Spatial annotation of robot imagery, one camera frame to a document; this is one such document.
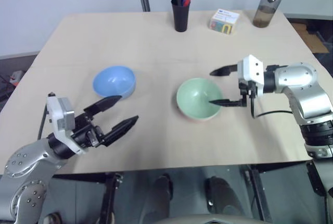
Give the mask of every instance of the pen holder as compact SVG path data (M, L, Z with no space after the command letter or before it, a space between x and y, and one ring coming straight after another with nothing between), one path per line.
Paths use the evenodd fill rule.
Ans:
M187 30L188 10L191 3L188 6L179 6L177 0L171 0L173 19L175 22L175 30L178 32L184 32Z

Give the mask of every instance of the black cable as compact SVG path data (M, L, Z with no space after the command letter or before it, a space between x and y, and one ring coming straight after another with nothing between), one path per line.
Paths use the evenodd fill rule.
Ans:
M327 204L327 196L324 197L324 205L325 205L325 224L329 224L329 212L328 212L328 204Z
M251 98L251 116L253 119L257 118L257 117L261 117L264 115L268 115L268 114L273 114L273 113L288 113L288 114L292 114L291 111L287 111L287 110L274 110L274 111L268 111L265 113L261 113L257 116L254 116L254 98Z
M44 123L45 123L45 119L46 119L46 114L47 114L47 107L46 107L46 104L45 104L44 112L43 112L43 117L42 117L42 121L41 121L41 125L40 125L40 129L38 131L37 140L39 140L42 137Z

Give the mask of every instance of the small box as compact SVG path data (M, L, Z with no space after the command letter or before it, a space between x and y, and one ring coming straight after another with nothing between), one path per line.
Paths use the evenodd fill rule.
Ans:
M210 21L209 28L225 34L231 34L235 30L238 17L239 13L218 9Z

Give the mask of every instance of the water bottle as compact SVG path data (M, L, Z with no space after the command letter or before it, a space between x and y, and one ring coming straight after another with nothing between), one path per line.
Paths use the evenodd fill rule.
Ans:
M259 28L267 27L280 3L281 0L260 0L253 25Z

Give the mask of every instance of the light blue bowl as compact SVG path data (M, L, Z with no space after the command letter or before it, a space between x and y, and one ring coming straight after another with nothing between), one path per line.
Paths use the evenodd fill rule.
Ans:
M94 78L94 91L102 96L121 95L129 97L135 90L136 79L133 71L126 66L111 66Z

